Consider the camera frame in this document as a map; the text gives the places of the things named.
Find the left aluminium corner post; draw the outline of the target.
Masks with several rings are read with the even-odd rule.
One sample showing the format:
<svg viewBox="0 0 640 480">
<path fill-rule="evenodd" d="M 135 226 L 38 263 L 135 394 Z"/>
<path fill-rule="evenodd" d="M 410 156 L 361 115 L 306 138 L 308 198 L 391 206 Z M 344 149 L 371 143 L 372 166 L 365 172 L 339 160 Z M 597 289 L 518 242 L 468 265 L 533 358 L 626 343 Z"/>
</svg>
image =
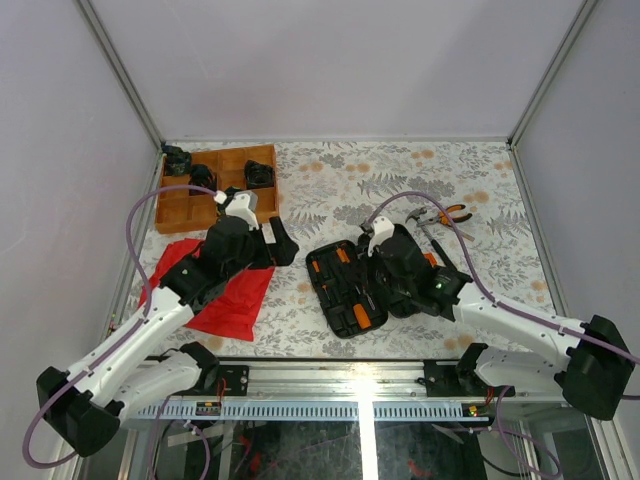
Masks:
<svg viewBox="0 0 640 480">
<path fill-rule="evenodd" d="M 145 133 L 151 143 L 160 149 L 164 141 L 159 128 L 153 120 L 148 108 L 136 88 L 125 63 L 123 62 L 117 48 L 109 34 L 104 22 L 94 3 L 90 0 L 74 0 L 74 6 L 78 9 L 88 30 L 91 32 L 99 49 L 101 50 L 109 68 L 115 76 L 131 108 L 140 121 Z"/>
</svg>

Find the wooden compartment tray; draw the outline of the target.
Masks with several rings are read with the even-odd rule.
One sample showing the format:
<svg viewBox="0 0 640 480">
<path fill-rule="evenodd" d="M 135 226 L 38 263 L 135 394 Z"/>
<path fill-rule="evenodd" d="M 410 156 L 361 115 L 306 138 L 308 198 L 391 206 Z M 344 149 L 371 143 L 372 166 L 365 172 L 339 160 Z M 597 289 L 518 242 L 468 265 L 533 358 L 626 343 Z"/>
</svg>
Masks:
<svg viewBox="0 0 640 480">
<path fill-rule="evenodd" d="M 191 154 L 192 163 L 204 165 L 212 173 L 219 190 L 230 187 L 247 188 L 245 165 L 249 160 L 272 168 L 276 166 L 276 151 L 272 144 L 209 150 Z M 258 188 L 255 210 L 257 219 L 266 223 L 279 214 L 278 186 Z M 206 230 L 217 221 L 219 209 L 209 195 L 179 189 L 158 196 L 155 227 L 161 234 Z"/>
</svg>

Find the small precision screwdriver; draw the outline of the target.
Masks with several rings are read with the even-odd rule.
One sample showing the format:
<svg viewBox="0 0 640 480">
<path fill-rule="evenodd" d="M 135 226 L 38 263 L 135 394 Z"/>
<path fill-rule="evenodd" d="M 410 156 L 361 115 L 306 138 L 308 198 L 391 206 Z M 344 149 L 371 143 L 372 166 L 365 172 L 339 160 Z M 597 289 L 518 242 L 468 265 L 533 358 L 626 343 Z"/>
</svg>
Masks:
<svg viewBox="0 0 640 480">
<path fill-rule="evenodd" d="M 317 260 L 313 260 L 312 261 L 312 266 L 313 266 L 314 272 L 316 274 L 316 279 L 317 279 L 319 285 L 321 286 L 321 288 L 322 288 L 322 290 L 324 292 L 324 296 L 326 297 L 327 301 L 330 302 L 331 298 L 329 296 L 328 286 L 326 284 L 326 280 L 325 280 L 324 274 L 321 271 L 320 263 Z"/>
</svg>

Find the aluminium front rail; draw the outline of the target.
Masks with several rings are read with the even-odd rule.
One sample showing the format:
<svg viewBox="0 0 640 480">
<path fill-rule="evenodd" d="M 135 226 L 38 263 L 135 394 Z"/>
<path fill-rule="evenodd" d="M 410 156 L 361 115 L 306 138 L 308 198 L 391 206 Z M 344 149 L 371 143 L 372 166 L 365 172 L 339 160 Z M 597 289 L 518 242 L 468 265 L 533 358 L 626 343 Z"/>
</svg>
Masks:
<svg viewBox="0 0 640 480">
<path fill-rule="evenodd" d="M 223 365 L 249 367 L 247 397 L 253 400 L 426 399 L 420 378 L 427 360 L 222 357 Z"/>
</svg>

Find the large orange handle screwdriver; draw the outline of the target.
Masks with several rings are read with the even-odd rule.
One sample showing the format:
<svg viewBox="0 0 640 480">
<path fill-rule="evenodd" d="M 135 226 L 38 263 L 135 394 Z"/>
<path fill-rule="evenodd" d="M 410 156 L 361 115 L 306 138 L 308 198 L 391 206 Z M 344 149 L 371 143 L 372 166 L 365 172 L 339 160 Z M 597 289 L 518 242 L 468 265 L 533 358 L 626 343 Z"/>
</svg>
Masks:
<svg viewBox="0 0 640 480">
<path fill-rule="evenodd" d="M 362 304 L 355 304 L 353 306 L 353 313 L 361 329 L 368 329 L 372 326 L 368 313 Z"/>
</svg>

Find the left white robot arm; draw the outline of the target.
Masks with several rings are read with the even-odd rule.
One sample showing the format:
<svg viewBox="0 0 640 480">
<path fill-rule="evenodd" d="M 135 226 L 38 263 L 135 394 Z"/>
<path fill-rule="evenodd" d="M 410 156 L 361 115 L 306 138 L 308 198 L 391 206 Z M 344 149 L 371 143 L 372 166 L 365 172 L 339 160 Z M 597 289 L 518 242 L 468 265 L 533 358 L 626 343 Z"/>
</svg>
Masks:
<svg viewBox="0 0 640 480">
<path fill-rule="evenodd" d="M 221 297 L 237 275 L 293 262 L 297 243 L 279 217 L 269 223 L 272 243 L 239 217 L 218 220 L 114 334 L 67 370 L 49 367 L 39 375 L 44 419 L 76 454 L 97 453 L 131 415 L 156 401 L 189 390 L 204 395 L 217 387 L 219 361 L 198 342 L 144 372 L 137 369 L 170 333 Z"/>
</svg>

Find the rolled black tape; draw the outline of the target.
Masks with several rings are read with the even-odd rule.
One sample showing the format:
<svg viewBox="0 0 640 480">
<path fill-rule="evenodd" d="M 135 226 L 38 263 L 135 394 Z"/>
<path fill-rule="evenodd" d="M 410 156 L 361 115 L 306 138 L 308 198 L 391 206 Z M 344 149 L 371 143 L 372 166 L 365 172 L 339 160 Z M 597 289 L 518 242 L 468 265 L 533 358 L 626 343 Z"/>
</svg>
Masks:
<svg viewBox="0 0 640 480">
<path fill-rule="evenodd" d="M 216 190 L 217 176 L 207 165 L 193 164 L 190 170 L 189 184 L 209 190 Z"/>
<path fill-rule="evenodd" d="M 254 160 L 248 160 L 246 162 L 244 166 L 244 176 L 247 188 L 250 190 L 271 188 L 275 183 L 273 167 Z"/>
</svg>

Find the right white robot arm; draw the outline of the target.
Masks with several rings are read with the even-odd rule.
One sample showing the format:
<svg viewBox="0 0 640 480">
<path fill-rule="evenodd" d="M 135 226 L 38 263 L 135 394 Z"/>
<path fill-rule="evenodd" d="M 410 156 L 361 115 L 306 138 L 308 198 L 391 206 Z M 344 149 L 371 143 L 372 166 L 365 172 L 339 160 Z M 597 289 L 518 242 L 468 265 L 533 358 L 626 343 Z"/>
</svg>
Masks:
<svg viewBox="0 0 640 480">
<path fill-rule="evenodd" d="M 456 369 L 458 387 L 478 394 L 488 386 L 560 392 L 575 409 L 610 420 L 638 360 L 609 319 L 546 314 L 502 299 L 474 272 L 431 264 L 405 227 L 381 217 L 367 246 L 381 283 L 413 309 L 494 332 L 522 346 L 508 354 L 473 344 Z"/>
</svg>

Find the rolled black tape left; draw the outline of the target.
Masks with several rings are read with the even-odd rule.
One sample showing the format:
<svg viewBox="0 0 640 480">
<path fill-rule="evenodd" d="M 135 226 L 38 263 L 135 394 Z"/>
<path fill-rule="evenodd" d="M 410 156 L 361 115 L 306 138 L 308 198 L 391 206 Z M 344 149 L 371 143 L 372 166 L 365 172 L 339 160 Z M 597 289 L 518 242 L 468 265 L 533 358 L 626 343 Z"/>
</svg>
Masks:
<svg viewBox="0 0 640 480">
<path fill-rule="evenodd" d="M 216 190 L 217 176 L 207 165 L 193 164 L 190 170 L 189 184 L 209 190 Z"/>
</svg>

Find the black orange grip screwdriver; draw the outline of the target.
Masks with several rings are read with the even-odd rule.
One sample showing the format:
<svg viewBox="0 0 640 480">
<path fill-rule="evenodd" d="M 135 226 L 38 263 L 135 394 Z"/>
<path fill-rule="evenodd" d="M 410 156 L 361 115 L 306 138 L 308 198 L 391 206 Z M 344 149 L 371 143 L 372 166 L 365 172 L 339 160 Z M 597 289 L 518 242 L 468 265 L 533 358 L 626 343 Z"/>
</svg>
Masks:
<svg viewBox="0 0 640 480">
<path fill-rule="evenodd" d="M 350 262 L 348 255 L 342 248 L 337 248 L 336 252 L 342 263 L 348 264 Z"/>
</svg>

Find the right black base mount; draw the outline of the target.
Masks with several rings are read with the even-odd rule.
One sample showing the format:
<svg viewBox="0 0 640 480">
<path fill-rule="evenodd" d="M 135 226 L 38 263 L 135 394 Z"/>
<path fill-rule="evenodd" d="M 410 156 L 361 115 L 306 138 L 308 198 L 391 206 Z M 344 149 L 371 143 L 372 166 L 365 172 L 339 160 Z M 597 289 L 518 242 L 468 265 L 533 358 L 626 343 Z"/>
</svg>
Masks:
<svg viewBox="0 0 640 480">
<path fill-rule="evenodd" d="M 423 376 L 430 397 L 479 397 L 486 393 L 485 384 L 458 360 L 424 360 Z"/>
</svg>

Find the rolled tape in corner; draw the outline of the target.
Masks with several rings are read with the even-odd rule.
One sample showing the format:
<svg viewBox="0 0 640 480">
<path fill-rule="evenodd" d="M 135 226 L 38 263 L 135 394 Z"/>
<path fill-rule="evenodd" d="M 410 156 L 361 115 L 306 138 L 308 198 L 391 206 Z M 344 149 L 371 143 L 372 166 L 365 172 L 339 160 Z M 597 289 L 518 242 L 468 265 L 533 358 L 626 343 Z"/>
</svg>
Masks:
<svg viewBox="0 0 640 480">
<path fill-rule="evenodd" d="M 192 154 L 174 145 L 163 143 L 161 151 L 164 156 L 164 175 L 179 177 L 189 175 L 192 165 Z"/>
</svg>

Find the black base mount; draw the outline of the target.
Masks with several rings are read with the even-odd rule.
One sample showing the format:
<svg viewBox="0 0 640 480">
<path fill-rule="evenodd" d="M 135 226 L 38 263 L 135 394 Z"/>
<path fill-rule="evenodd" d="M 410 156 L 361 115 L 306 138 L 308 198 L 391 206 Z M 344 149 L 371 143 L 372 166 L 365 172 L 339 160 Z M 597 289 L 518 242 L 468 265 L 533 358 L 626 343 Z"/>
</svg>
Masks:
<svg viewBox="0 0 640 480">
<path fill-rule="evenodd" d="M 215 397 L 244 397 L 249 386 L 248 365 L 229 364 L 214 367 L 204 374 L 198 392 Z"/>
<path fill-rule="evenodd" d="M 458 360 L 424 360 L 423 376 L 430 397 L 479 397 L 486 393 L 485 384 Z"/>
</svg>

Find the rolled black tape right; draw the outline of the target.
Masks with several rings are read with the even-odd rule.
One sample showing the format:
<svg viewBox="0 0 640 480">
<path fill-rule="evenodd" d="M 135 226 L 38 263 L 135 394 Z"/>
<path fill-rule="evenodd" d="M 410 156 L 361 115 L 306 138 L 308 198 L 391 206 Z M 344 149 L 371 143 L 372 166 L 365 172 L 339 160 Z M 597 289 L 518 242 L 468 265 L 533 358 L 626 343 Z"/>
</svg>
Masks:
<svg viewBox="0 0 640 480">
<path fill-rule="evenodd" d="M 271 188 L 275 183 L 273 167 L 254 160 L 248 160 L 246 162 L 244 166 L 244 176 L 247 188 L 250 190 Z"/>
</svg>

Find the red cloth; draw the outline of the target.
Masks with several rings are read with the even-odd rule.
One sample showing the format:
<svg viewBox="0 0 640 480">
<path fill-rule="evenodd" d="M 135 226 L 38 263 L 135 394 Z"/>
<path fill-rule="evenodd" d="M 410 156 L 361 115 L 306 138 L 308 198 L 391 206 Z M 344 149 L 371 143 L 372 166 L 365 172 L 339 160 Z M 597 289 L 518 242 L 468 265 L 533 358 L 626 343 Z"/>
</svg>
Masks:
<svg viewBox="0 0 640 480">
<path fill-rule="evenodd" d="M 149 279 L 151 287 L 157 287 L 161 277 L 200 243 L 194 238 L 170 243 Z M 274 272 L 275 268 L 270 267 L 240 273 L 229 282 L 221 297 L 210 303 L 185 327 L 210 335 L 252 342 L 253 327 Z"/>
</svg>

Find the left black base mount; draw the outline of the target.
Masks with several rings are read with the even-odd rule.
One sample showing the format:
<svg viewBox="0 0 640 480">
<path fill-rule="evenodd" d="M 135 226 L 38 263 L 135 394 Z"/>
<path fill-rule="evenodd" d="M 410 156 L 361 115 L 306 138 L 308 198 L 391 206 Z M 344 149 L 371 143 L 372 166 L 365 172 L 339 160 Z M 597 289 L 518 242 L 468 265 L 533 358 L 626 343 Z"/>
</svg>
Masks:
<svg viewBox="0 0 640 480">
<path fill-rule="evenodd" d="M 215 397 L 244 397 L 249 386 L 248 365 L 229 364 L 214 367 L 204 374 L 198 392 Z"/>
</svg>

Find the thin screwdriver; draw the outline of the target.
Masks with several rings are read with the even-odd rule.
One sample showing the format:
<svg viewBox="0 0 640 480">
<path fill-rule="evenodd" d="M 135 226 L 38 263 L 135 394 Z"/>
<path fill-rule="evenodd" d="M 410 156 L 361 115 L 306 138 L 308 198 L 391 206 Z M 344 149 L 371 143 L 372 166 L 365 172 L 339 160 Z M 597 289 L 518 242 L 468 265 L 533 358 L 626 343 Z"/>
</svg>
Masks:
<svg viewBox="0 0 640 480">
<path fill-rule="evenodd" d="M 366 299 L 371 311 L 375 311 L 376 310 L 376 305 L 375 305 L 375 303 L 374 303 L 374 301 L 373 301 L 373 299 L 372 299 L 372 297 L 371 297 L 371 295 L 369 293 L 367 284 L 365 282 L 362 282 L 360 288 L 361 288 L 361 291 L 362 291 L 362 295 L 365 297 L 365 299 Z"/>
</svg>

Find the right aluminium corner post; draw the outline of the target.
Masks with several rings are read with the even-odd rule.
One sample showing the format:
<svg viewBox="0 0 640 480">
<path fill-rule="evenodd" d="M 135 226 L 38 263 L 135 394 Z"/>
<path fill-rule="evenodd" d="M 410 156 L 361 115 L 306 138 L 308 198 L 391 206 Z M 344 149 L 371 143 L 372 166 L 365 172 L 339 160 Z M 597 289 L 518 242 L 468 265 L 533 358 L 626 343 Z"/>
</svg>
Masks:
<svg viewBox="0 0 640 480">
<path fill-rule="evenodd" d="M 526 108 L 507 138 L 507 144 L 511 149 L 514 149 L 523 138 L 529 124 L 533 121 L 549 89 L 553 85 L 555 78 L 560 73 L 575 43 L 578 41 L 582 31 L 600 3 L 600 0 L 584 0 L 581 2 L 577 13 L 555 50 Z"/>
</svg>

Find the aluminium corner post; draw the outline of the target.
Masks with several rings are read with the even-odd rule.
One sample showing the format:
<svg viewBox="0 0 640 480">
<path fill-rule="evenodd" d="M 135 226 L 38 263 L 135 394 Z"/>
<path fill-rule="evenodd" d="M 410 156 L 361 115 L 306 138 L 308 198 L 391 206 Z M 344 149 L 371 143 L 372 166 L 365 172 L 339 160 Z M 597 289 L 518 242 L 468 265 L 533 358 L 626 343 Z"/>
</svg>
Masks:
<svg viewBox="0 0 640 480">
<path fill-rule="evenodd" d="M 555 50 L 526 108 L 507 138 L 507 144 L 511 149 L 514 149 L 523 138 L 529 124 L 533 121 L 549 89 L 553 85 L 555 78 L 560 73 L 575 43 L 578 41 L 582 31 L 600 3 L 600 0 L 584 0 L 581 2 L 577 13 Z"/>
<path fill-rule="evenodd" d="M 94 3 L 90 0 L 74 0 L 74 6 L 78 9 L 88 30 L 91 32 L 99 49 L 101 50 L 109 68 L 115 76 L 131 108 L 140 121 L 145 133 L 151 143 L 160 149 L 164 141 L 159 128 L 153 120 L 148 108 L 136 88 L 125 63 L 123 62 L 117 48 L 109 34 L 104 22 Z"/>
</svg>

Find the black plastic tool case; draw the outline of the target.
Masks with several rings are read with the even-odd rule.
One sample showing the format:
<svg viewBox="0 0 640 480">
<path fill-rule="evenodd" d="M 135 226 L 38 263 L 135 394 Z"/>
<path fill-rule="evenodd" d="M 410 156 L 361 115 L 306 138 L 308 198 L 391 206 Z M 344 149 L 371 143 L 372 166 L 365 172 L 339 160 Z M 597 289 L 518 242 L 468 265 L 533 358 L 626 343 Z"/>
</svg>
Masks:
<svg viewBox="0 0 640 480">
<path fill-rule="evenodd" d="M 368 237 L 339 240 L 309 252 L 305 259 L 321 311 L 335 336 L 350 339 L 378 329 L 391 317 L 404 319 L 417 306 L 384 284 L 367 256 Z"/>
</svg>

